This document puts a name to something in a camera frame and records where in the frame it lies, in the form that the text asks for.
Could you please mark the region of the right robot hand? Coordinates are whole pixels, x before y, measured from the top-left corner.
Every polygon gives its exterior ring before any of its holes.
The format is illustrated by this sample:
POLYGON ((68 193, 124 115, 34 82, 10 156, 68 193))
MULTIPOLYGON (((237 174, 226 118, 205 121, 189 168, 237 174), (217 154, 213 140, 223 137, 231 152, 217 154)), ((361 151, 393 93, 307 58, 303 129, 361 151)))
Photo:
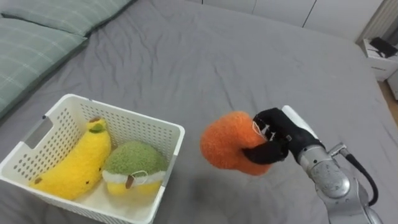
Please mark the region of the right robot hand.
POLYGON ((273 164, 283 161, 291 152, 295 159, 310 146, 322 146, 321 141, 300 126, 297 126, 281 109, 261 111, 253 121, 266 137, 266 142, 242 150, 249 161, 259 164, 273 164))

